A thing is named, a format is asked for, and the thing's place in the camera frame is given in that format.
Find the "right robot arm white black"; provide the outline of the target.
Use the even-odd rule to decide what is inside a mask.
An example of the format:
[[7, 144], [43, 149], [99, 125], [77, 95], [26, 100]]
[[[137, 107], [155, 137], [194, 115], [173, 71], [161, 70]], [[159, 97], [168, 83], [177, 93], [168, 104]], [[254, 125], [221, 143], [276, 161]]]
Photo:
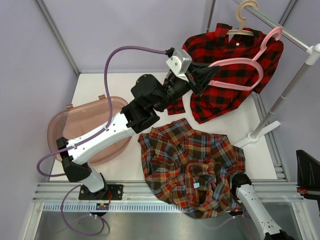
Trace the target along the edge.
[[[300, 149], [296, 151], [296, 192], [304, 199], [320, 203], [320, 162]], [[226, 186], [229, 197], [240, 200], [248, 211], [261, 240], [293, 240], [271, 217], [256, 194], [251, 180], [245, 173], [236, 174]]]

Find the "brown multicolour plaid shirt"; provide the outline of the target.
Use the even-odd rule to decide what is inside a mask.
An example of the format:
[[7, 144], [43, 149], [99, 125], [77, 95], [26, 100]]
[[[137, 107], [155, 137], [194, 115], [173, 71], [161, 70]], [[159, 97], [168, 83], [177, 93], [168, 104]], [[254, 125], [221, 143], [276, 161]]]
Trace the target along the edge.
[[223, 134], [193, 129], [185, 118], [139, 135], [141, 165], [151, 192], [192, 218], [237, 211], [232, 178], [245, 172], [243, 149]]

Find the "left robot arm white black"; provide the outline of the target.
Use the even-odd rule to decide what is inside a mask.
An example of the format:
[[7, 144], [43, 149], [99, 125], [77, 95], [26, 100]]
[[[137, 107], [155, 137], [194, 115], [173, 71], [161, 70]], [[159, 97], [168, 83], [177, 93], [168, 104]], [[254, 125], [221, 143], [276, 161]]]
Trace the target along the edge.
[[98, 200], [104, 198], [108, 186], [103, 175], [90, 166], [90, 158], [154, 125], [160, 120], [158, 112], [163, 112], [189, 91], [201, 93], [219, 70], [219, 66], [192, 63], [183, 73], [184, 78], [174, 76], [168, 83], [161, 83], [152, 74], [141, 75], [131, 88], [133, 100], [106, 123], [79, 137], [61, 137], [56, 141], [68, 181], [83, 184]]

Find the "red black plaid shirt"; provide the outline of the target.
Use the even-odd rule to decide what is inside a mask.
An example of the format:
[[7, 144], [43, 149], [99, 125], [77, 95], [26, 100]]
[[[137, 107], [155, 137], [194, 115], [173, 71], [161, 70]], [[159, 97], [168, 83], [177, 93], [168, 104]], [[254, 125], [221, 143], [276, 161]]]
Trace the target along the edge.
[[[189, 37], [182, 45], [182, 49], [186, 50], [196, 63], [211, 64], [231, 58], [253, 59], [260, 51], [266, 34], [260, 30], [249, 28], [248, 30], [253, 32], [253, 36], [229, 36], [227, 32], [231, 29], [232, 26], [228, 24], [218, 23], [215, 31]], [[253, 89], [257, 94], [271, 80], [284, 51], [283, 42], [275, 40], [274, 37], [268, 40], [266, 47], [267, 49], [257, 59], [263, 69], [263, 77]], [[253, 66], [231, 64], [222, 66], [212, 79], [250, 87], [258, 78], [259, 75]], [[239, 91], [209, 85], [202, 91], [201, 96], [191, 95], [190, 109], [194, 119], [199, 124], [203, 124], [237, 109], [250, 94], [250, 91]]]

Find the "beige plastic hanger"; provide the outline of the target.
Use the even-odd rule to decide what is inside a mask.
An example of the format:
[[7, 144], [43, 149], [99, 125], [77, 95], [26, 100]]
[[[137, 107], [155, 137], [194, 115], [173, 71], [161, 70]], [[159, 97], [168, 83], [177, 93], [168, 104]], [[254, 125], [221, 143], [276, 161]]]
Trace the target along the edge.
[[238, 29], [231, 29], [227, 32], [227, 35], [244, 35], [244, 36], [253, 36], [254, 33], [250, 30], [244, 30], [247, 18], [241, 15], [241, 12], [244, 7], [251, 6], [256, 9], [259, 8], [259, 4], [255, 0], [245, 0], [243, 1], [238, 8], [236, 9], [235, 16], [239, 21]]

